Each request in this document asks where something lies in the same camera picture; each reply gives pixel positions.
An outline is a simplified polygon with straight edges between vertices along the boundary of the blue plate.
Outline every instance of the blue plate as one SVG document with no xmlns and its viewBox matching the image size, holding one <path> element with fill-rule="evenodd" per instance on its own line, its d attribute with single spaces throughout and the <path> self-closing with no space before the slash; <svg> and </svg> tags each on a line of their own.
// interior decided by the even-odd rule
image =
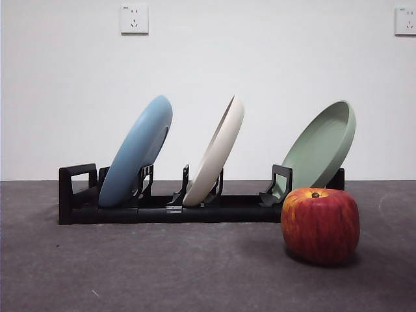
<svg viewBox="0 0 416 312">
<path fill-rule="evenodd" d="M 168 99 L 156 97 L 137 118 L 112 161 L 99 193 L 99 206 L 112 207 L 132 196 L 138 171 L 155 162 L 171 123 Z"/>
</svg>

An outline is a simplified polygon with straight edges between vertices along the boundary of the plate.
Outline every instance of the plate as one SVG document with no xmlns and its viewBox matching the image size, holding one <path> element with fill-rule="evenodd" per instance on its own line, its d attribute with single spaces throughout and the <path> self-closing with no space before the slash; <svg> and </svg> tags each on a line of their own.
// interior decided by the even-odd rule
<svg viewBox="0 0 416 312">
<path fill-rule="evenodd" d="M 325 187 L 350 150 L 356 117 L 350 104 L 339 101 L 323 110 L 302 132 L 288 152 L 283 166 L 293 169 L 292 189 Z M 280 198 L 285 178 L 277 178 L 273 195 Z"/>
<path fill-rule="evenodd" d="M 199 205 L 215 184 L 241 128 L 242 101 L 233 96 L 202 158 L 198 173 L 183 199 L 184 206 Z"/>
<path fill-rule="evenodd" d="M 140 168 L 153 164 L 172 123 L 172 106 L 156 97 L 137 118 L 105 177 L 98 205 L 112 207 L 132 196 Z"/>
</svg>

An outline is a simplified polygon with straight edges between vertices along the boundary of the white wall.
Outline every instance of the white wall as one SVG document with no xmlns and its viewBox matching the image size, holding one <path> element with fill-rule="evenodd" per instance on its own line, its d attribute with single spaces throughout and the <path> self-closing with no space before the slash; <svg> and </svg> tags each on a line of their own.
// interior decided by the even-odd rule
<svg viewBox="0 0 416 312">
<path fill-rule="evenodd" d="M 121 4 L 2 0 L 3 180 L 108 166 L 159 94 L 174 120 L 155 178 L 180 179 L 234 93 L 246 116 L 226 179 L 268 179 L 338 99 L 358 124 L 347 178 L 416 179 L 416 38 L 393 34 L 394 7 L 416 1 L 149 0 L 149 36 L 120 35 Z"/>
</svg>

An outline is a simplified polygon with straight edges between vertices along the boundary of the gray floor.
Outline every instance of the gray floor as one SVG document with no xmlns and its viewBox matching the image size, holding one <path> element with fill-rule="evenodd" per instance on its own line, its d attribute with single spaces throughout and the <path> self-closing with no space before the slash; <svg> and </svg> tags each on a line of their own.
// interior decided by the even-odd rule
<svg viewBox="0 0 416 312">
<path fill-rule="evenodd" d="M 323 268 L 293 259 L 279 224 L 58 226 L 57 182 L 3 182 L 1 310 L 416 311 L 416 181 L 347 190 L 360 242 Z"/>
</svg>

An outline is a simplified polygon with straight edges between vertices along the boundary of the cream plate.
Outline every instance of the cream plate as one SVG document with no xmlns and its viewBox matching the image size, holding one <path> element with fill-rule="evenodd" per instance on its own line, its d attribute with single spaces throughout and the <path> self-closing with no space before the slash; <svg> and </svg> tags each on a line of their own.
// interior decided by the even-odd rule
<svg viewBox="0 0 416 312">
<path fill-rule="evenodd" d="M 243 118 L 244 105 L 237 96 L 233 96 L 183 199 L 184 206 L 199 205 L 208 195 L 233 148 Z"/>
</svg>

